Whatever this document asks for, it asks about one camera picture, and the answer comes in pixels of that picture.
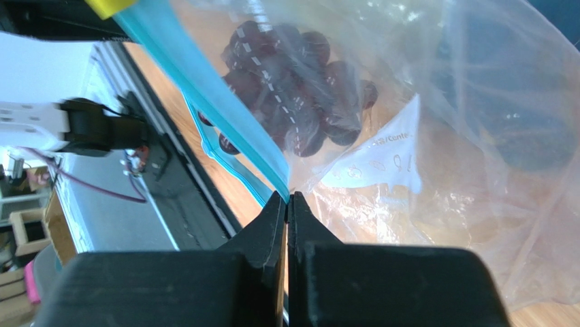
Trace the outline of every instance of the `grape cluster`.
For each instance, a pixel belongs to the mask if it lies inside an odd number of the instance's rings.
[[[316,31],[300,33],[288,24],[261,31],[247,21],[221,58],[229,68],[223,79],[230,90],[282,151],[300,157],[317,153],[326,138],[352,145],[361,133],[362,110],[378,98],[374,83],[360,80],[350,63],[328,63],[330,44]],[[226,153],[239,153],[224,135],[219,144]]]

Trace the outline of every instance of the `white robot part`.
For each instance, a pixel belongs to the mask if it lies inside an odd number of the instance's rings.
[[[0,146],[58,151],[68,142],[68,115],[55,103],[0,102]]]

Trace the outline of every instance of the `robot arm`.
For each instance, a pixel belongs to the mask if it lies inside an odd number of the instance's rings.
[[[146,138],[146,125],[87,99],[63,103],[0,102],[0,146],[103,157],[114,149],[135,149]]]

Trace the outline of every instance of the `cardboard box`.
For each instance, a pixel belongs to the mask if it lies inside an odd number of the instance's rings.
[[[45,238],[29,242],[26,233],[25,223],[29,221],[43,221],[44,209],[32,209],[26,211],[16,211],[10,214],[10,223],[16,239],[16,256],[37,253],[50,244],[46,226],[42,224]]]
[[[44,214],[44,225],[48,231],[48,238],[52,241],[54,251],[61,261],[62,265],[66,265],[70,259],[76,255],[76,248],[69,230],[63,207],[59,196],[55,191],[52,192],[46,212]]]
[[[3,300],[0,305],[0,327],[19,327],[30,322],[37,311],[26,294]]]
[[[36,308],[26,294],[24,269],[0,274],[0,327],[17,327],[30,322]]]
[[[0,286],[12,283],[14,281],[24,280],[24,269],[8,271],[0,274]]]

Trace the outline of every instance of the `red wire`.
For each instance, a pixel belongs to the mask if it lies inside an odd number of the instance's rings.
[[[99,193],[105,194],[107,196],[112,196],[113,198],[118,198],[121,200],[126,200],[126,201],[132,201],[132,202],[137,202],[137,203],[147,203],[147,199],[143,196],[143,194],[139,191],[139,189],[137,189],[137,187],[135,186],[135,183],[133,182],[133,179],[131,178],[131,176],[129,176],[129,181],[131,182],[131,186],[133,187],[133,190],[135,190],[135,192],[139,195],[139,198],[134,198],[132,196],[126,196],[125,194],[121,194],[121,193],[116,193],[113,191],[109,191],[107,189],[102,189],[98,186],[89,184],[85,181],[81,181],[80,179],[72,176],[71,174],[69,174],[68,172],[62,170],[62,168],[58,167],[54,161],[43,155],[42,153],[40,153],[39,151],[35,150],[35,149],[30,149],[30,148],[24,148],[26,151],[32,153],[33,155],[35,155],[36,157],[38,157],[39,159],[41,159],[42,161],[44,161],[47,165],[49,165],[50,167],[52,167],[54,170],[56,170],[59,174],[65,176],[66,178],[70,179],[71,181],[82,185],[84,187],[87,187],[89,189],[92,189],[93,191],[97,191]]]

